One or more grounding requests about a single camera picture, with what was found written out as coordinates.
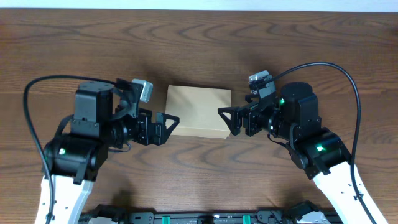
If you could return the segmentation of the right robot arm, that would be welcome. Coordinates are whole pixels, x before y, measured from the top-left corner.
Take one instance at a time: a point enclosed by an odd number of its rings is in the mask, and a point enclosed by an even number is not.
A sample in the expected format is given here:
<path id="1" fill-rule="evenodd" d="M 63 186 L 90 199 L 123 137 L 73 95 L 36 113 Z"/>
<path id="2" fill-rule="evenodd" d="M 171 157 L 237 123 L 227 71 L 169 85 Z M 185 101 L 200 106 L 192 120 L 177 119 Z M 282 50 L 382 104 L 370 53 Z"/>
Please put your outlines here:
<path id="1" fill-rule="evenodd" d="M 332 204 L 343 223 L 386 223 L 384 215 L 365 188 L 354 154 L 341 138 L 322 126 L 318 98 L 305 82 L 291 82 L 276 92 L 267 78 L 249 79 L 255 100 L 246 97 L 242 107 L 218 108 L 218 114 L 236 136 L 267 131 L 281 144 L 293 163 L 314 182 Z"/>

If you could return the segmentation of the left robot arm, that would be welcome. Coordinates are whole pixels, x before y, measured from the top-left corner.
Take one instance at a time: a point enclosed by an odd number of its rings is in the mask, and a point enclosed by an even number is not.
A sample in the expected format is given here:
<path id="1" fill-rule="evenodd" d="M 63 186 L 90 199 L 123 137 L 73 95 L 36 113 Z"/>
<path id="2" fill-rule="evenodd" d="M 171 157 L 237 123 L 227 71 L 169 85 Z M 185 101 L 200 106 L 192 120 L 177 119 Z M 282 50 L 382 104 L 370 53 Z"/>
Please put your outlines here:
<path id="1" fill-rule="evenodd" d="M 162 145 L 179 117 L 139 107 L 148 102 L 153 85 L 145 80 L 115 82 L 83 77 L 75 93 L 74 113 L 65 117 L 54 137 L 41 149 L 44 176 L 36 223 L 127 223 L 123 212 L 105 217 L 81 214 L 109 152 L 124 145 Z"/>

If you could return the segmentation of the cardboard box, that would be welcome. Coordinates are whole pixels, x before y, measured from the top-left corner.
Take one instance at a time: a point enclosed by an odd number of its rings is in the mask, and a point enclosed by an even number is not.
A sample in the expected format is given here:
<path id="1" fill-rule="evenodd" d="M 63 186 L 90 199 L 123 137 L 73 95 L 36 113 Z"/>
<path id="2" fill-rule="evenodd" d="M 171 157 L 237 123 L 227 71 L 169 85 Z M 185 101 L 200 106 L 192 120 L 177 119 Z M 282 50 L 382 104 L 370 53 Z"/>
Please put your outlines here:
<path id="1" fill-rule="evenodd" d="M 168 86 L 165 112 L 180 118 L 175 136 L 225 139 L 230 130 L 218 108 L 231 106 L 231 90 Z"/>

